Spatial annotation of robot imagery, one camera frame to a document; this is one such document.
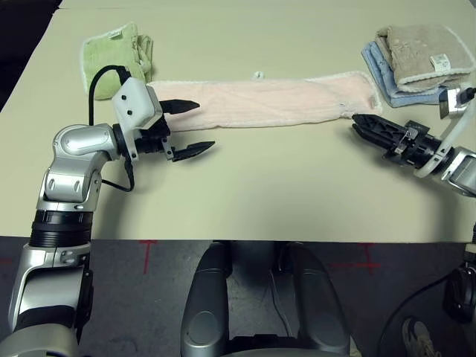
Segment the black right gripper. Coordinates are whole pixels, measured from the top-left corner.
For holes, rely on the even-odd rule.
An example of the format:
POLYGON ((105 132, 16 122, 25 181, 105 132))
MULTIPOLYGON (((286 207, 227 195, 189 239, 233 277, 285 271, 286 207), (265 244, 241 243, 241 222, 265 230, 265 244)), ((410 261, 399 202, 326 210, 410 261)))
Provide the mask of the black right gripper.
POLYGON ((383 158, 398 165, 423 167, 440 147, 441 140, 430 128, 415 121, 404 126, 378 115, 353 115, 352 128, 364 140, 386 149, 383 158))

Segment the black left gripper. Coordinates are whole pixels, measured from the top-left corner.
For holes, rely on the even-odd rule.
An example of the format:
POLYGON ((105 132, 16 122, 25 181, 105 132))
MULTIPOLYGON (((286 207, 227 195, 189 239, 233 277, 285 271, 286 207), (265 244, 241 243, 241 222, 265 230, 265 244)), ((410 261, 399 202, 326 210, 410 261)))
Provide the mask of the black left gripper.
MULTIPOLYGON (((171 115, 182 114, 200 107, 192 100, 160 100, 162 112, 171 115)), ((172 162, 183 161, 210 149, 214 141, 202 141, 187 145, 184 149, 176 150, 170 143, 171 131, 164 115, 162 115, 149 129, 140 129, 141 136, 135 140, 138 154, 162 152, 166 159, 172 162)))

